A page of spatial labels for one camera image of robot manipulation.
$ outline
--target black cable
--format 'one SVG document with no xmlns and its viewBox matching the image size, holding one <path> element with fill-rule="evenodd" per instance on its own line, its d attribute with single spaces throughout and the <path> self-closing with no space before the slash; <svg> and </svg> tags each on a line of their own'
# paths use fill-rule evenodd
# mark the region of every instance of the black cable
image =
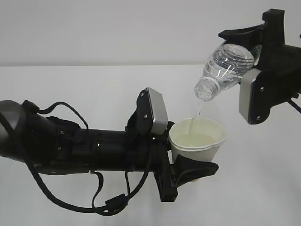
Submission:
<svg viewBox="0 0 301 226">
<path fill-rule="evenodd" d="M 128 180 L 128 172 L 129 172 L 128 170 L 125 171 L 124 176 L 125 176 L 126 182 L 127 182 L 127 196 L 129 197 L 129 195 L 130 195 L 130 182 Z"/>
<path fill-rule="evenodd" d="M 88 135 L 88 124 L 87 122 L 83 119 L 83 117 L 73 108 L 71 107 L 69 104 L 65 103 L 65 102 L 56 102 L 53 105 L 51 105 L 49 108 L 45 109 L 45 110 L 40 110 L 39 113 L 40 114 L 48 114 L 50 112 L 52 112 L 54 110 L 54 108 L 58 105 L 64 105 L 68 108 L 70 108 L 85 124 L 86 128 L 87 128 L 87 135 Z M 92 199 L 92 208 L 86 208 L 86 207 L 78 207 L 78 206 L 74 206 L 71 204 L 68 204 L 66 202 L 63 202 L 61 200 L 59 200 L 58 198 L 56 198 L 51 192 L 50 190 L 47 188 L 47 186 L 45 185 L 44 181 L 42 180 L 42 178 L 40 177 L 39 173 L 37 172 L 35 166 L 33 165 L 30 157 L 28 156 L 27 152 L 24 150 L 24 148 L 21 145 L 21 141 L 19 140 L 19 137 L 16 135 L 15 131 L 12 129 L 11 125 L 9 124 L 9 122 L 7 121 L 7 119 L 3 116 L 3 114 L 0 112 L 0 124 L 2 124 L 2 126 L 4 127 L 4 129 L 6 130 L 6 132 L 8 133 L 8 135 L 10 136 L 10 138 L 13 140 L 17 151 L 20 153 L 20 155 L 23 157 L 23 160 L 25 162 L 25 164 L 27 165 L 30 173 L 32 174 L 34 180 L 36 181 L 36 183 L 38 184 L 39 188 L 41 189 L 41 191 L 44 193 L 44 195 L 54 204 L 65 208 L 67 210 L 71 210 L 71 211 L 75 211 L 75 212 L 81 212 L 81 213 L 97 213 L 103 216 L 112 216 L 115 214 L 120 213 L 126 206 L 128 201 L 134 197 L 139 190 L 142 188 L 148 173 L 150 171 L 150 164 L 151 164 L 151 151 L 148 145 L 148 159 L 147 159 L 147 163 L 146 163 L 146 168 L 145 171 L 143 173 L 143 176 L 140 180 L 140 182 L 138 183 L 138 185 L 136 186 L 136 188 L 130 193 L 130 185 L 129 185 L 129 180 L 128 180 L 128 171 L 125 172 L 125 177 L 126 177 L 126 182 L 127 182 L 127 197 L 126 197 L 126 202 L 124 203 L 124 205 L 119 208 L 118 210 L 114 210 L 114 211 L 108 211 L 106 212 L 106 210 L 108 210 L 107 206 L 102 206 L 102 207 L 95 207 L 94 202 L 95 202 L 95 198 L 96 196 L 99 194 L 99 192 L 101 191 L 102 187 L 103 187 L 103 175 L 101 173 L 95 172 L 95 174 L 98 176 L 99 179 L 99 186 L 98 189 Z"/>
<path fill-rule="evenodd" d="M 54 104 L 52 104 L 49 108 L 46 108 L 44 110 L 39 110 L 38 113 L 39 114 L 49 114 L 51 113 L 57 106 L 59 105 L 64 105 L 66 107 L 68 107 L 71 111 L 73 111 L 73 113 L 75 113 L 79 118 L 80 120 L 85 124 L 86 126 L 86 138 L 88 137 L 88 133 L 89 133 L 89 126 L 88 126 L 88 123 L 85 121 L 85 119 L 72 107 L 70 106 L 69 104 L 65 103 L 65 102 L 62 102 L 62 101 L 59 101 L 59 102 L 56 102 Z M 83 142 L 83 140 L 72 140 L 74 143 L 81 143 Z"/>
<path fill-rule="evenodd" d="M 142 186 L 144 185 L 144 182 L 146 181 L 146 178 L 149 174 L 150 168 L 151 168 L 151 150 L 150 150 L 150 144 L 148 143 L 147 145 L 148 147 L 148 158 L 147 158 L 147 163 L 146 163 L 146 167 L 145 167 L 145 171 L 142 175 L 142 178 L 140 180 L 140 182 L 138 183 L 138 185 L 136 186 L 136 188 L 128 195 L 128 199 L 130 200 L 131 198 L 133 198 L 138 192 L 139 190 L 142 188 Z"/>
<path fill-rule="evenodd" d="M 294 101 L 289 100 L 288 103 L 301 114 L 301 107 L 299 107 Z"/>
<path fill-rule="evenodd" d="M 0 123 L 10 136 L 10 138 L 14 141 L 14 144 L 16 145 L 17 151 L 20 153 L 20 155 L 23 157 L 25 164 L 27 165 L 30 173 L 32 174 L 34 180 L 37 182 L 38 186 L 40 187 L 41 191 L 44 193 L 44 195 L 54 204 L 68 209 L 75 212 L 81 212 L 81 213 L 94 213 L 95 211 L 104 211 L 107 210 L 106 206 L 102 207 L 96 207 L 96 208 L 86 208 L 86 207 L 78 207 L 71 204 L 68 204 L 66 202 L 63 202 L 56 198 L 47 188 L 44 181 L 40 177 L 39 173 L 37 172 L 36 168 L 34 167 L 30 157 L 28 156 L 27 152 L 23 149 L 21 145 L 21 141 L 19 140 L 18 136 L 16 135 L 13 128 L 10 126 L 9 122 L 6 120 L 6 118 L 3 116 L 3 114 L 0 112 Z"/>
</svg>

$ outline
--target bottle neck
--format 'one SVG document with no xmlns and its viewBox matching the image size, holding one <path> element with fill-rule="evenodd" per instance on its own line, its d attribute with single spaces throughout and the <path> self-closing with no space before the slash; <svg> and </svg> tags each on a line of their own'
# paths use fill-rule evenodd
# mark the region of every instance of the bottle neck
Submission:
<svg viewBox="0 0 301 226">
<path fill-rule="evenodd" d="M 194 88 L 195 95 L 203 101 L 213 100 L 220 91 L 220 85 L 211 77 L 201 78 Z"/>
</svg>

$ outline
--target white paper cup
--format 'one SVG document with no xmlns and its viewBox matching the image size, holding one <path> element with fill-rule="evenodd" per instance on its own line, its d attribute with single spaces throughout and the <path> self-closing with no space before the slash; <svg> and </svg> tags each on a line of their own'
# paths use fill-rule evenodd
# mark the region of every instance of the white paper cup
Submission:
<svg viewBox="0 0 301 226">
<path fill-rule="evenodd" d="M 212 140 L 208 140 L 206 145 L 198 146 L 190 144 L 185 146 L 177 140 L 179 136 L 188 134 L 211 136 Z M 217 150 L 225 141 L 226 133 L 224 127 L 210 119 L 204 118 L 189 118 L 173 125 L 169 131 L 169 140 L 171 143 L 171 151 L 173 162 L 178 154 L 197 161 L 212 161 Z"/>
</svg>

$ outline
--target water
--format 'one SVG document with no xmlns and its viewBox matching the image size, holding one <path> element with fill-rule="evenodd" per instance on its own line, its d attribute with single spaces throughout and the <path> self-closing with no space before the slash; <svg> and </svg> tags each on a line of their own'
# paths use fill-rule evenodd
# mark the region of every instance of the water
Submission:
<svg viewBox="0 0 301 226">
<path fill-rule="evenodd" d="M 178 136 L 175 143 L 186 147 L 200 147 L 214 144 L 215 140 L 212 136 L 203 133 L 192 133 Z"/>
<path fill-rule="evenodd" d="M 198 114 L 196 117 L 191 119 L 189 130 L 187 135 L 179 136 L 175 142 L 179 145 L 186 147 L 198 147 L 198 146 L 206 146 L 215 143 L 215 140 L 212 136 L 203 133 L 196 133 L 196 125 L 197 119 L 201 117 L 202 107 L 204 102 L 202 100 L 198 101 Z"/>
<path fill-rule="evenodd" d="M 204 105 L 204 101 L 201 100 L 201 99 L 198 99 L 198 114 L 197 114 L 197 117 L 201 117 L 203 105 Z"/>
</svg>

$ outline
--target white wall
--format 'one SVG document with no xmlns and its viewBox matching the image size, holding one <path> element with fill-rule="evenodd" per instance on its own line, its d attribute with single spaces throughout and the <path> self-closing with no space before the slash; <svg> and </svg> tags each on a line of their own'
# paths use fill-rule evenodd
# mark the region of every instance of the white wall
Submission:
<svg viewBox="0 0 301 226">
<path fill-rule="evenodd" d="M 0 97 L 25 99 L 45 108 L 66 101 L 91 128 L 122 130 L 139 92 L 153 87 L 163 94 L 168 117 L 195 115 L 193 86 L 201 65 L 106 67 L 0 67 Z M 129 206 L 114 217 L 61 209 L 39 190 L 25 164 L 0 158 L 0 225 L 3 226 L 299 226 L 301 225 L 301 117 L 288 104 L 274 107 L 260 125 L 238 113 L 239 86 L 204 106 L 204 116 L 221 122 L 227 141 L 214 162 L 216 175 L 178 189 L 175 203 L 160 203 L 153 175 Z M 79 122 L 68 109 L 57 117 Z M 96 176 L 42 176 L 60 199 L 90 206 Z M 130 175 L 133 188 L 141 173 Z M 121 172 L 104 172 L 97 204 L 126 191 Z"/>
<path fill-rule="evenodd" d="M 201 64 L 270 8 L 301 46 L 300 0 L 2 0 L 0 66 Z"/>
</svg>

